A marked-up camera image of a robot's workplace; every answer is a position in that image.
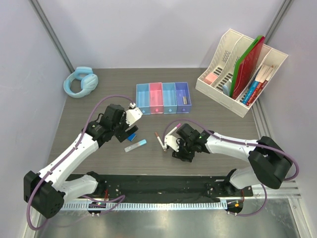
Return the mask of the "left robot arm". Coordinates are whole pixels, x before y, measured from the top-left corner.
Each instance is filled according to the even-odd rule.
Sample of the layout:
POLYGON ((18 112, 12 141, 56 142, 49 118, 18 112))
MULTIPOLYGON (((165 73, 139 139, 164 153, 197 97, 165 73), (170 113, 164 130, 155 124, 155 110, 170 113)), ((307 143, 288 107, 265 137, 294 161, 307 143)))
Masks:
POLYGON ((115 136, 119 142, 137 131, 134 123, 142 112, 135 104, 128 110, 120 105, 110 104, 97 120, 88 123, 75 141, 50 165, 39 172, 29 171, 23 179, 24 200, 28 208, 36 209, 50 219, 63 204, 83 195, 102 197, 106 182, 101 175, 88 172, 78 179, 68 181, 70 174, 105 142, 115 136))

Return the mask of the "blue pencil sharpener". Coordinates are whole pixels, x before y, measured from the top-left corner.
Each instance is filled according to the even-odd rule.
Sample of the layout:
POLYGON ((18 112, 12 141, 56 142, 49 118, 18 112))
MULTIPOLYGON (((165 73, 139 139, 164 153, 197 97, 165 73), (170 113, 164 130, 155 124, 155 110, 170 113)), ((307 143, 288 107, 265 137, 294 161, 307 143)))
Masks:
POLYGON ((133 133, 133 134, 131 134, 127 139, 128 139, 129 141, 133 141, 135 138, 136 138, 136 134, 133 133))

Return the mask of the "brown capped white pen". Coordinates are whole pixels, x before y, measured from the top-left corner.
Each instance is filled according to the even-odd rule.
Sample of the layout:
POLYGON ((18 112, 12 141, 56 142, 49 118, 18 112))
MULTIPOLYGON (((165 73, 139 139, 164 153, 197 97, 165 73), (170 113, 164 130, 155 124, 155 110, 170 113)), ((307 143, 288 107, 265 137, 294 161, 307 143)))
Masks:
POLYGON ((158 134, 156 131, 155 131, 155 136, 156 136, 156 138, 157 138, 157 140, 158 140, 160 146, 162 147, 163 151, 166 152, 165 145, 163 144, 163 142, 162 142, 162 140, 161 140, 159 134, 158 134))

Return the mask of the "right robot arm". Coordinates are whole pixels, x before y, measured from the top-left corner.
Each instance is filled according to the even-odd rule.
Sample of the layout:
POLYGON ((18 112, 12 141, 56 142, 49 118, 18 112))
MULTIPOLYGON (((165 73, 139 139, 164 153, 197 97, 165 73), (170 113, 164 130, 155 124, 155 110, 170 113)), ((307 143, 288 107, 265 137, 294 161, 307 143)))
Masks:
POLYGON ((223 154, 249 163, 244 169, 233 169, 224 179, 223 190, 234 196, 257 184, 279 189, 294 165, 286 153, 270 138, 244 140, 223 136, 212 130, 198 132, 189 124, 178 124, 163 138, 156 135, 164 151, 172 149, 172 156, 191 162, 196 153, 223 154))

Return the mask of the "blue capped white marker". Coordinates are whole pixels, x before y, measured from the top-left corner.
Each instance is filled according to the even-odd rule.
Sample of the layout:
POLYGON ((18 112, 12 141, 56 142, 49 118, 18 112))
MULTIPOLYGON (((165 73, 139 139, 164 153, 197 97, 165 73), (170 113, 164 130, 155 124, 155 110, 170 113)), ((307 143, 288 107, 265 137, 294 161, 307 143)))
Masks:
POLYGON ((134 144, 124 148, 124 151, 127 153, 127 152, 130 152, 130 151, 132 151, 132 150, 134 150, 134 149, 136 149, 136 148, 138 148, 140 146, 143 146, 145 144, 147 144, 147 141, 145 139, 143 139, 143 140, 141 140, 141 141, 139 141, 137 143, 134 143, 134 144))

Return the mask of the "beige worn eraser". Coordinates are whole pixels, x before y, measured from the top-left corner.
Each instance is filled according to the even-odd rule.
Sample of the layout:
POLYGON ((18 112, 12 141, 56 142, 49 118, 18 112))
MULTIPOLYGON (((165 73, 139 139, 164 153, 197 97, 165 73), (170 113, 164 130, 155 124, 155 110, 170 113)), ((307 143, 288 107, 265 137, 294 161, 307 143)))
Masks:
POLYGON ((187 101, 187 97, 186 97, 186 96, 183 96, 183 104, 185 104, 185 105, 188 104, 188 101, 187 101))

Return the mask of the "magenta capped white pen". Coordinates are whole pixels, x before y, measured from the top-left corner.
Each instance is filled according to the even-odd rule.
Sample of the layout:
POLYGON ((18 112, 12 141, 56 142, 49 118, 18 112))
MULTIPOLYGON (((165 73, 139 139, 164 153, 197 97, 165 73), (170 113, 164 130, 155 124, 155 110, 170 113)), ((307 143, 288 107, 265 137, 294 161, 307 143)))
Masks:
POLYGON ((178 129, 181 126, 181 123, 177 124, 173 129, 178 129))

